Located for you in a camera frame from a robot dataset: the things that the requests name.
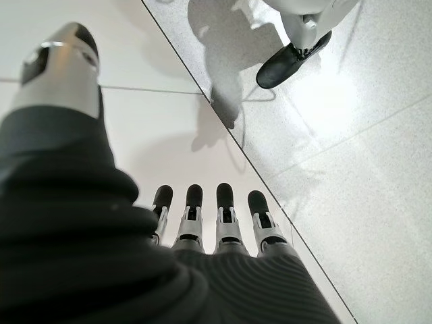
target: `white floor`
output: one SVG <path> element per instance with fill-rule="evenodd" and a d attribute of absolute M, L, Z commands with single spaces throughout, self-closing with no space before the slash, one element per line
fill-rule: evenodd
<path fill-rule="evenodd" d="M 156 21 L 359 323 L 432 317 L 430 1 L 364 0 L 274 90 L 259 0 L 150 1 Z"/>
<path fill-rule="evenodd" d="M 353 319 L 313 255 L 291 228 L 197 85 L 136 0 L 2 1 L 0 4 L 0 113 L 18 89 L 22 59 L 65 22 L 88 26 L 99 46 L 107 131 L 117 165 L 140 186 L 137 204 L 150 206 L 157 188 L 173 187 L 163 243 L 172 244 L 189 185 L 203 187 L 205 250 L 215 246 L 216 187 L 228 182 L 243 239 L 257 253 L 248 212 L 251 190 L 264 192 L 275 219 L 343 323 Z"/>

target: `floor tile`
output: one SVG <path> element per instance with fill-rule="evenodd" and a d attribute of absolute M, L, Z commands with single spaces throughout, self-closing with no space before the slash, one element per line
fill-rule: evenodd
<path fill-rule="evenodd" d="M 432 315 L 432 98 L 274 177 L 359 323 Z"/>
<path fill-rule="evenodd" d="M 0 80 L 17 80 L 22 60 L 70 21 L 93 34 L 101 84 L 200 93 L 163 33 L 136 0 L 7 0 L 0 4 Z"/>

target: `silver metal part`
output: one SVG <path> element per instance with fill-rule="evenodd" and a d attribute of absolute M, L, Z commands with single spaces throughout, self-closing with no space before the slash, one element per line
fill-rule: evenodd
<path fill-rule="evenodd" d="M 304 15 L 303 24 L 310 29 L 317 27 L 317 22 L 314 20 L 313 15 Z"/>
<path fill-rule="evenodd" d="M 264 0 L 281 13 L 291 43 L 312 49 L 360 0 Z"/>
<path fill-rule="evenodd" d="M 248 255 L 248 251 L 243 244 L 236 212 L 233 207 L 230 207 L 229 211 L 231 214 L 230 222 L 225 222 L 223 219 L 223 207 L 217 210 L 215 254 L 221 252 L 240 252 Z M 229 242 L 223 242 L 223 239 L 228 238 L 230 239 Z"/>
<path fill-rule="evenodd" d="M 49 53 L 45 70 L 22 85 L 13 100 L 12 110 L 56 106 L 99 118 L 99 59 L 95 51 L 76 36 L 78 28 L 77 23 L 65 25 L 29 55 L 23 69 L 46 49 Z"/>
<path fill-rule="evenodd" d="M 191 219 L 190 211 L 190 206 L 186 206 L 173 249 L 188 249 L 204 252 L 203 218 L 201 217 L 201 208 L 196 208 L 196 212 L 194 213 L 195 219 Z"/>
<path fill-rule="evenodd" d="M 156 245 L 161 244 L 163 234 L 165 233 L 165 228 L 167 227 L 167 222 L 168 222 L 168 208 L 164 206 L 162 207 L 162 212 L 161 212 L 161 216 L 159 217 L 157 229 L 155 230 L 155 234 L 153 234 L 152 241 Z"/>
<path fill-rule="evenodd" d="M 279 228 L 279 225 L 273 220 L 273 217 L 271 216 L 270 212 L 265 213 L 266 216 L 268 216 L 268 220 L 270 222 L 270 227 L 263 228 L 263 224 L 260 220 L 259 213 L 255 213 L 252 216 L 252 221 L 254 223 L 254 234 L 255 234 L 255 240 L 256 245 L 258 246 L 258 256 L 261 257 L 264 254 L 265 245 L 267 244 L 265 242 L 265 239 L 267 238 L 279 238 L 283 240 L 284 242 L 287 242 L 284 235 L 282 234 L 281 229 Z"/>

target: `floor seam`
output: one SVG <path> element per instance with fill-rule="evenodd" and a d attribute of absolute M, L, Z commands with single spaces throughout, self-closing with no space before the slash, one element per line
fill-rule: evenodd
<path fill-rule="evenodd" d="M 415 101 L 415 102 L 413 102 L 413 103 L 411 103 L 411 104 L 409 104 L 409 105 L 407 105 L 407 106 L 401 108 L 400 110 L 395 111 L 394 113 L 388 115 L 388 116 L 385 117 L 384 119 L 378 121 L 378 122 L 375 123 L 375 124 L 372 124 L 372 125 L 366 127 L 365 129 L 363 129 L 363 130 L 361 130 L 361 131 L 355 133 L 354 135 L 352 135 L 352 136 L 350 136 L 350 137 L 347 137 L 347 138 L 343 139 L 342 141 L 337 142 L 337 143 L 335 143 L 335 144 L 333 144 L 333 145 L 327 147 L 326 149 L 322 150 L 321 152 L 316 153 L 316 154 L 314 154 L 314 155 L 308 157 L 307 159 L 305 159 L 305 160 L 303 160 L 303 161 L 300 161 L 300 162 L 298 162 L 298 163 L 295 163 L 295 164 L 291 165 L 290 167 L 288 167 L 288 168 L 286 168 L 286 169 L 284 169 L 284 170 L 278 172 L 277 174 L 271 176 L 271 177 L 270 177 L 270 180 L 273 180 L 273 179 L 277 178 L 278 176 L 280 176 L 281 174 L 283 174 L 283 173 L 285 173 L 285 172 L 287 172 L 287 171 L 289 171 L 289 170 L 291 170 L 291 169 L 293 169 L 293 168 L 295 168 L 295 167 L 297 167 L 297 166 L 299 166 L 299 165 L 301 165 L 301 164 L 303 164 L 303 163 L 305 163 L 305 162 L 307 162 L 307 161 L 309 161 L 309 160 L 311 160 L 311 159 L 314 159 L 315 157 L 317 157 L 317 156 L 319 156 L 319 155 L 321 155 L 321 154 L 323 154 L 323 153 L 326 153 L 327 151 L 330 151 L 331 149 L 334 149 L 335 147 L 337 147 L 337 146 L 339 146 L 339 145 L 341 145 L 341 144 L 343 144 L 343 143 L 346 143 L 346 142 L 348 142 L 349 140 L 352 140 L 354 137 L 357 137 L 357 136 L 361 135 L 362 133 L 367 132 L 368 130 L 374 128 L 375 126 L 378 126 L 379 124 L 381 124 L 381 123 L 383 123 L 383 122 L 389 120 L 390 118 L 396 116 L 397 114 L 402 113 L 403 111 L 405 111 L 405 110 L 407 110 L 407 109 L 409 109 L 409 108 L 412 108 L 412 107 L 414 107 L 415 105 L 418 105 L 419 103 L 421 103 L 421 102 L 427 100 L 427 99 L 430 98 L 430 97 L 432 97 L 432 93 L 429 93 L 429 94 L 427 94 L 427 95 L 421 97 L 419 100 L 417 100 L 417 101 Z"/>
<path fill-rule="evenodd" d="M 3 83 L 20 83 L 20 81 L 18 79 L 13 79 L 13 78 L 0 78 L 0 82 L 3 82 Z M 179 94 L 179 95 L 204 95 L 202 92 L 134 88 L 134 87 L 129 87 L 129 86 L 101 86 L 101 88 L 102 89 L 115 89 L 115 90 L 175 93 L 175 94 Z"/>

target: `silver arm casing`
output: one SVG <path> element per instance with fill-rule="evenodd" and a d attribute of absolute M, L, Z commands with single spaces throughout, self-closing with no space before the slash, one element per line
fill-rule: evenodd
<path fill-rule="evenodd" d="M 65 25 L 29 56 L 12 111 L 53 106 L 99 118 L 99 58 L 91 46 L 77 37 L 82 28 L 78 23 Z M 40 73 L 27 78 L 34 69 Z"/>

